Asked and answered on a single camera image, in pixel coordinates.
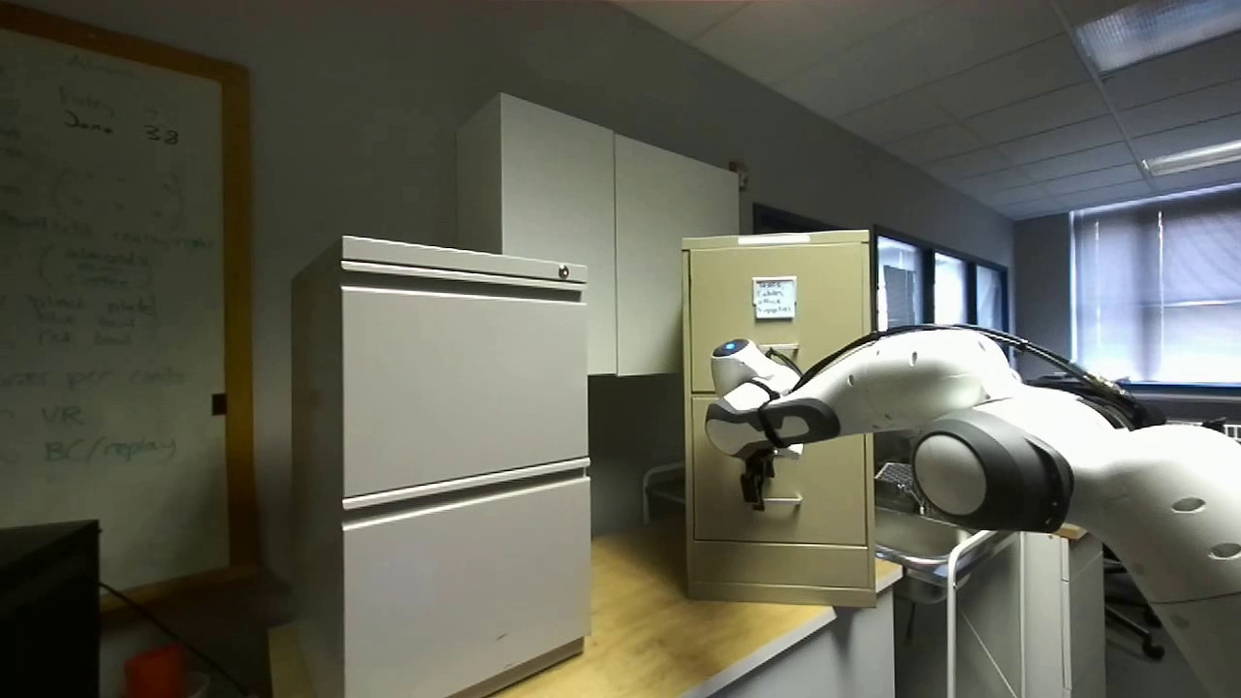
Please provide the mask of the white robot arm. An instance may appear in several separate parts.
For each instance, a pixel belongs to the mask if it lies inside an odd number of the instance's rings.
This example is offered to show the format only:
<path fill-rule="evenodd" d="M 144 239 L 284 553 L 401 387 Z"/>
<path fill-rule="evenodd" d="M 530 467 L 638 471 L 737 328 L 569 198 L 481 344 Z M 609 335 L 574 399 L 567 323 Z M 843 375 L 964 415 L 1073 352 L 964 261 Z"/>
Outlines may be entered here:
<path fill-rule="evenodd" d="M 754 474 L 845 436 L 913 437 L 923 503 L 958 529 L 1094 530 L 1132 575 L 1209 698 L 1241 693 L 1241 446 L 1195 421 L 1146 421 L 1081 367 L 1080 392 L 1028 383 L 1006 335 L 902 325 L 797 372 L 758 341 L 709 352 L 709 442 Z"/>

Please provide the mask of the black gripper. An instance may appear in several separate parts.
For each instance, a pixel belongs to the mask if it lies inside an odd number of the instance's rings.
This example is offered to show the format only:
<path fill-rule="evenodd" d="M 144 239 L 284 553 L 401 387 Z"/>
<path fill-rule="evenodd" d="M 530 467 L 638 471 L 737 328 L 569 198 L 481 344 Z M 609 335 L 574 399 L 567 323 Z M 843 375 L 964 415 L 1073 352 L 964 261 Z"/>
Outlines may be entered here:
<path fill-rule="evenodd" d="M 772 503 L 772 476 L 777 476 L 777 451 L 754 446 L 740 455 L 740 495 L 750 512 L 762 512 Z"/>

